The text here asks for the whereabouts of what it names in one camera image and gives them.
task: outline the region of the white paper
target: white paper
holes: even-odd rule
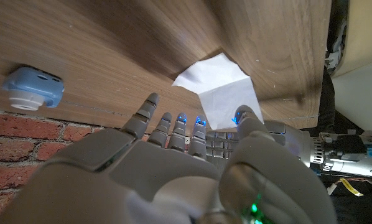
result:
[[[237,108],[247,105],[263,123],[262,112],[251,78],[225,54],[194,63],[172,86],[181,86],[198,95],[212,130],[235,128]]]

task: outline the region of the robotic hand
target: robotic hand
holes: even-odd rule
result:
[[[275,141],[251,108],[235,114],[238,145],[219,171],[206,158],[205,117],[184,153],[186,115],[168,149],[166,113],[140,140],[158,103],[153,93],[117,131],[105,129],[59,151],[30,179],[0,223],[336,223],[327,191]]]
[[[365,179],[372,183],[372,131],[362,135],[320,133],[318,138],[278,121],[265,121],[277,143],[318,174]],[[237,148],[238,133],[207,133],[207,161],[219,170]]]

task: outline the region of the white panel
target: white panel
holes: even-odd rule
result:
[[[364,130],[372,130],[372,63],[333,78],[335,109]]]

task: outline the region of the brick wall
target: brick wall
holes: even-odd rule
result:
[[[0,111],[0,212],[44,161],[104,128]]]

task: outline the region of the wood grain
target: wood grain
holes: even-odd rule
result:
[[[153,127],[166,111],[203,113],[171,84],[225,52],[251,76],[266,119],[312,127],[329,13],[330,1],[0,1],[0,86],[31,65],[62,78],[65,93],[58,108],[22,113],[115,127],[157,92]],[[19,112],[3,96],[0,110]]]

